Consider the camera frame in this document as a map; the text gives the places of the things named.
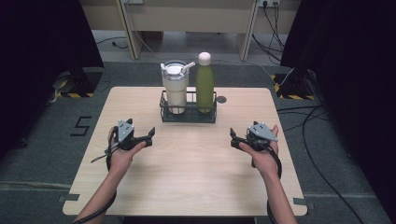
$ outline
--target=black curtain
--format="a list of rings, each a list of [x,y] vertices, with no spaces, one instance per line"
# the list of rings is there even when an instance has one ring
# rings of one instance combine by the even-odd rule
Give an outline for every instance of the black curtain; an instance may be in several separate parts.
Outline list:
[[[316,72],[323,103],[394,223],[395,11],[393,0],[302,0],[281,63]]]
[[[104,67],[78,0],[0,0],[1,150],[28,132],[57,76]]]

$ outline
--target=white bottle cap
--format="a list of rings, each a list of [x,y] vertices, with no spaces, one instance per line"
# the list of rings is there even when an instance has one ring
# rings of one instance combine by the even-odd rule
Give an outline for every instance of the white bottle cap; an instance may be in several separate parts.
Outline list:
[[[211,63],[211,56],[208,52],[202,52],[198,56],[198,63],[202,66],[210,65]]]

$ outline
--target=bottle holder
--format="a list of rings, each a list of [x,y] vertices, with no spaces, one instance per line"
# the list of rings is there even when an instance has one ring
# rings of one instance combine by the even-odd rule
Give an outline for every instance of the bottle holder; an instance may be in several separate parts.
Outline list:
[[[166,101],[166,91],[161,94],[160,108],[163,122],[188,122],[188,123],[215,123],[216,122],[216,108],[217,108],[217,94],[213,92],[213,105],[210,107],[202,107],[196,104],[196,91],[187,91],[186,106],[168,105]],[[183,111],[179,114],[174,114],[172,111]],[[202,113],[200,109],[211,109],[210,112]]]

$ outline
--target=table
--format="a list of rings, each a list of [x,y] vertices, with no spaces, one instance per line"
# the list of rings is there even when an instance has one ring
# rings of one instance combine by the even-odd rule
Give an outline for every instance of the table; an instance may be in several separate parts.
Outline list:
[[[245,136],[253,120],[270,128],[279,126],[279,158],[282,183],[296,216],[307,212],[293,203],[303,194],[288,145],[276,113],[271,92],[264,88],[215,88],[227,101],[218,104],[216,123],[162,122],[160,99],[163,87],[115,87],[93,131],[64,213],[77,215],[106,176],[106,162],[91,163],[103,155],[110,127],[118,119],[134,120],[134,136],[147,135],[155,126],[153,146],[134,157],[118,187],[108,215],[118,216],[266,216],[267,196],[263,180],[250,166],[251,158],[230,146],[230,128]]]
[[[143,5],[117,1],[133,59],[143,46],[141,31],[237,34],[239,58],[248,56],[257,0],[145,0]]]

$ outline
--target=cup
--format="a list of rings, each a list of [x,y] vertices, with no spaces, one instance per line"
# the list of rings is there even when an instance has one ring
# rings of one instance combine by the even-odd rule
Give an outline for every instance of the cup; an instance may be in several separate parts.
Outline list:
[[[166,88],[166,100],[169,111],[181,114],[186,109],[187,87],[189,86],[189,69],[183,69],[186,63],[170,61],[161,64],[163,86]]]

